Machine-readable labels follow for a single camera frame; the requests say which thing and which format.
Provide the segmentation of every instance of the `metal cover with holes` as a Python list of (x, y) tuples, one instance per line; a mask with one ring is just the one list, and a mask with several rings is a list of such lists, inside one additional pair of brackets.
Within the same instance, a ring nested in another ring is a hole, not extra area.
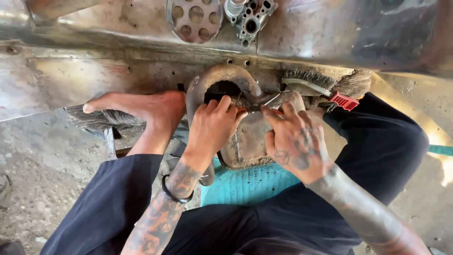
[(166, 12), (173, 33), (187, 43), (208, 42), (222, 26), (220, 0), (167, 0)]

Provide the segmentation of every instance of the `person's leg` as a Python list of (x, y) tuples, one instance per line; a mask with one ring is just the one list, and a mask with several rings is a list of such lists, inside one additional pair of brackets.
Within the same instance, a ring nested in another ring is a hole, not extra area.
[[(385, 205), (403, 189), (428, 150), (420, 126), (371, 93), (351, 112), (338, 108), (323, 119), (347, 140), (336, 163)], [(256, 211), (265, 236), (338, 255), (361, 242), (341, 215), (302, 183), (257, 205)]]
[(163, 153), (185, 113), (185, 94), (108, 93), (84, 112), (114, 109), (146, 120), (127, 157), (101, 164), (41, 254), (119, 254), (151, 199)]

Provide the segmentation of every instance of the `tattooed hand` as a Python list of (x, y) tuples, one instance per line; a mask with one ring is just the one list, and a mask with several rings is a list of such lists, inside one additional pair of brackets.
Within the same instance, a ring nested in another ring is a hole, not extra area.
[(268, 107), (261, 107), (273, 127), (266, 134), (267, 154), (308, 185), (324, 176), (333, 164), (327, 154), (323, 127), (305, 111), (297, 113), (290, 101), (284, 102), (282, 109), (284, 119)]
[(193, 117), (187, 148), (203, 152), (212, 158), (227, 143), (247, 112), (237, 112), (231, 97), (223, 96), (220, 102), (211, 100), (202, 104)]

